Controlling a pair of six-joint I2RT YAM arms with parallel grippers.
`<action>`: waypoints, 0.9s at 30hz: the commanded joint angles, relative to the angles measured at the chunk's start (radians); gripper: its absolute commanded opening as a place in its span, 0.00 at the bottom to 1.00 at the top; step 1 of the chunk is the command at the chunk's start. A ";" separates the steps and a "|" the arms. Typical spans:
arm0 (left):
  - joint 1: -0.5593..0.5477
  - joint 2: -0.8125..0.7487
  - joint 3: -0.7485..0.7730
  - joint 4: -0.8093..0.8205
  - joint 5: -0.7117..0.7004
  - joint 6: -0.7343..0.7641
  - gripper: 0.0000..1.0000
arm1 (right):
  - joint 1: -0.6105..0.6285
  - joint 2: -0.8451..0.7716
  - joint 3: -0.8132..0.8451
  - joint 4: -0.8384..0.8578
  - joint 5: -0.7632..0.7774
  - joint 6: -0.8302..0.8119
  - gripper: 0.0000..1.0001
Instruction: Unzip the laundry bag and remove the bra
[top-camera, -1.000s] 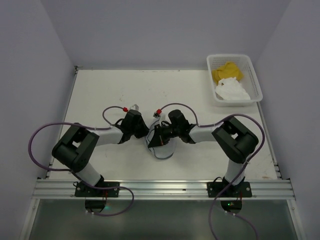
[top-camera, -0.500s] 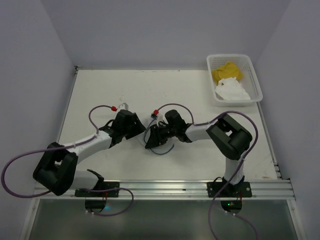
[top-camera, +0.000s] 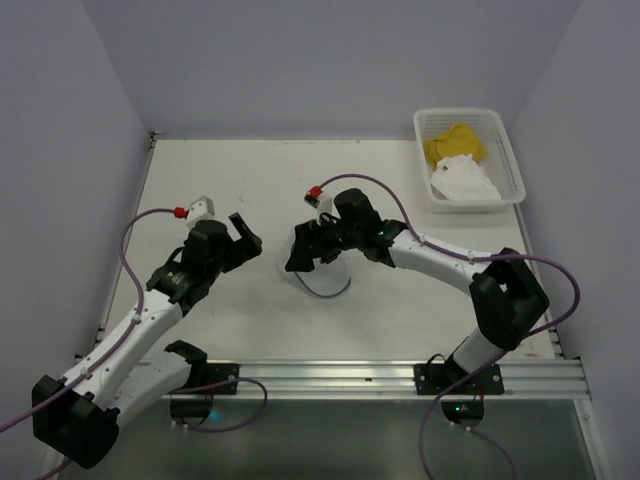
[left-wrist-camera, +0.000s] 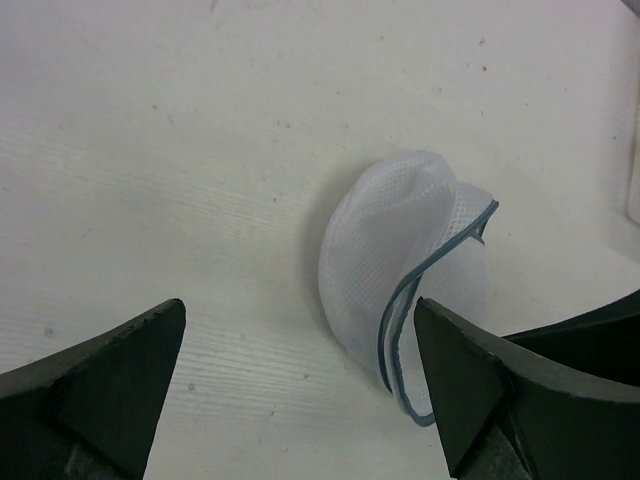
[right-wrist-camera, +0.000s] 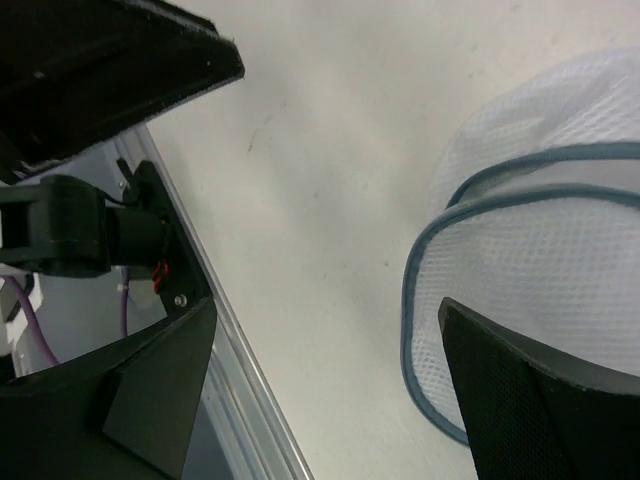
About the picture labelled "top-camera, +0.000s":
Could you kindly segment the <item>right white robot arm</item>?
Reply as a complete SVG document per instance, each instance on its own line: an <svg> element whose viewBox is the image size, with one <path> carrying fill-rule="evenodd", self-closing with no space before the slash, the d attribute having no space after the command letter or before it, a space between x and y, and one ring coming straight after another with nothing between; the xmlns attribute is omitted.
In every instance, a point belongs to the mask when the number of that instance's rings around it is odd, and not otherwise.
<svg viewBox="0 0 640 480"><path fill-rule="evenodd" d="M339 257L357 250L370 261L425 274L470 296L477 326L446 359L441 375L446 384L515 350L550 305L526 262L512 249L478 262L448 244L428 246L408 223L382 219L357 188L336 197L315 191L305 201L316 214L293 228L277 258L285 278L303 290L320 298L343 293L351 275Z"/></svg>

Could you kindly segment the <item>yellow bra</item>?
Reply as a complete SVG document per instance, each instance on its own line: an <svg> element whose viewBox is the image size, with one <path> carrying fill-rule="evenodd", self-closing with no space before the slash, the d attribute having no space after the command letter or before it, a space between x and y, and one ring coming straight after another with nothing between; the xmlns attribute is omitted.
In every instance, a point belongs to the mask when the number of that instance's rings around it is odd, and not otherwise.
<svg viewBox="0 0 640 480"><path fill-rule="evenodd" d="M423 149L428 164L437 168L444 158L471 155L479 162L488 155L488 150L474 130L463 123L455 123L449 130L423 141Z"/></svg>

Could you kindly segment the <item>white mesh laundry bag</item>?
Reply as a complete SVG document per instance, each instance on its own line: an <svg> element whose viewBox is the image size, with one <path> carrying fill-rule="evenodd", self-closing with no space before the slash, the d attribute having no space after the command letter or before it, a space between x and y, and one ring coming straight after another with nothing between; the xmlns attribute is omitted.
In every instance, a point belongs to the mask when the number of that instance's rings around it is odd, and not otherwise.
<svg viewBox="0 0 640 480"><path fill-rule="evenodd" d="M286 235L276 254L276 269L281 277L305 293L323 299L335 298L345 293L351 286L349 263L342 257L330 264L315 262L312 272L288 272L285 265L290 258L294 244L294 233Z"/></svg>

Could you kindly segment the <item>white bra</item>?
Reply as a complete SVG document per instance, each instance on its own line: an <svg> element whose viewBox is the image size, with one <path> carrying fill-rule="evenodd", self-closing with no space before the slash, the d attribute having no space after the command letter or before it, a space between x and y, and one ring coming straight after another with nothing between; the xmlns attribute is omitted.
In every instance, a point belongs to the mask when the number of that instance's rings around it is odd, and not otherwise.
<svg viewBox="0 0 640 480"><path fill-rule="evenodd" d="M430 179L431 186L453 201L501 200L502 196L471 155L444 158Z"/></svg>

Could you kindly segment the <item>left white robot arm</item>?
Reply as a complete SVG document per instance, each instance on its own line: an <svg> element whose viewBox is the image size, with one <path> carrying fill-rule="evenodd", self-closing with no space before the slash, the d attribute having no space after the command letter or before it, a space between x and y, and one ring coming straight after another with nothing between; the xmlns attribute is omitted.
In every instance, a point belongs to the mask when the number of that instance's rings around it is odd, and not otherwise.
<svg viewBox="0 0 640 480"><path fill-rule="evenodd" d="M34 437L68 462L90 469L113 448L121 429L166 394L232 395L242 382L232 363L210 365L204 351L185 341L170 343L149 364L150 348L208 294L220 275L258 257L262 241L240 214L230 216L239 234L209 214L183 209L183 245L136 286L138 299L122 322L86 357L59 378L43 376L31 392Z"/></svg>

